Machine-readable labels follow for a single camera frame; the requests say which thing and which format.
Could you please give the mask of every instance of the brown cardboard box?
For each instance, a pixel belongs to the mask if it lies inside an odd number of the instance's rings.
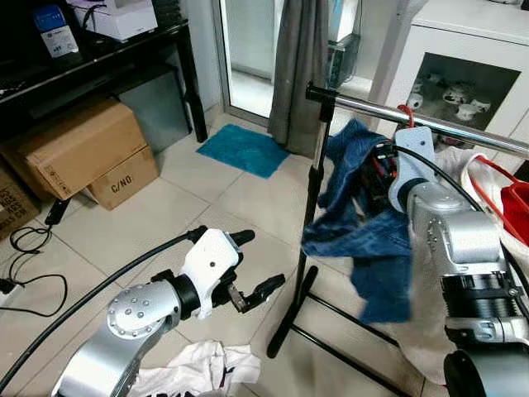
[[[8,142],[7,146],[2,148],[3,159],[9,163],[17,175],[40,201],[50,201],[51,198],[53,198],[53,195],[47,190],[44,190],[38,179],[30,172],[24,158],[9,147],[10,143],[11,142]]]
[[[0,162],[0,240],[38,214],[38,207]]]
[[[145,145],[132,110],[93,99],[18,137],[4,156],[32,189],[68,199]]]
[[[113,209],[159,175],[155,159],[146,146],[91,183],[88,191],[102,207]]]

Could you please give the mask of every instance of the white cabinet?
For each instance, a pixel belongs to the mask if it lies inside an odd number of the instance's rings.
[[[529,141],[529,12],[486,0],[430,0],[413,18],[388,94],[377,102],[406,103],[414,84],[422,96],[417,113]],[[454,87],[463,94],[448,103],[443,96]],[[462,120],[459,106],[474,99],[489,109]],[[392,136],[395,127],[381,121],[377,131]],[[511,170],[521,164],[498,160]]]

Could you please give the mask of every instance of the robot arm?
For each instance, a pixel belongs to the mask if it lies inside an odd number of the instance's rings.
[[[106,320],[72,356],[52,396],[125,396],[143,356],[180,320],[192,315],[207,318],[214,307],[230,300],[245,313],[284,284],[284,276],[276,275],[245,297],[233,285],[234,270],[243,258],[239,246],[255,234],[203,230],[179,275],[166,270],[148,284],[124,289],[112,300]]]
[[[433,161],[428,128],[398,131],[397,145]],[[458,350],[445,359],[450,396],[522,396],[529,390],[529,323],[508,271],[497,226],[409,155],[398,156],[390,189],[413,233],[428,245],[448,316],[447,337]]]

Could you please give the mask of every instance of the blue rug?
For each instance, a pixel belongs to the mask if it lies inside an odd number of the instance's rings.
[[[269,136],[233,124],[209,138],[197,153],[261,178],[269,178],[288,157],[288,152]]]

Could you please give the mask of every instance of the denim fabric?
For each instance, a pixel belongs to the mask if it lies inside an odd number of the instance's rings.
[[[356,120],[329,139],[326,155],[335,169],[326,192],[318,199],[326,211],[305,228],[302,240],[307,255],[354,258],[350,280],[367,301],[360,315],[364,323],[410,319],[412,258],[407,216],[393,208],[369,213],[367,192],[358,172],[374,146],[386,139]],[[352,198],[367,222],[360,223]]]

